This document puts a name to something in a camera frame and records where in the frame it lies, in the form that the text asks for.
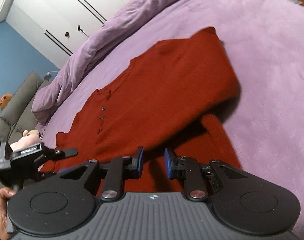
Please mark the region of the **person's left hand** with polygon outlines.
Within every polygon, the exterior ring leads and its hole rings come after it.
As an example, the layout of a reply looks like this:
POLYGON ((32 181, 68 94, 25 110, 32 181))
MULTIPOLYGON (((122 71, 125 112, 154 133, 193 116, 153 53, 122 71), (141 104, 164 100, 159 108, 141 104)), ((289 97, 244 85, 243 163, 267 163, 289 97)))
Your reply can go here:
POLYGON ((9 187, 0 189, 0 240, 8 240, 12 237, 11 233, 7 233, 7 203, 10 198, 16 194, 9 187))

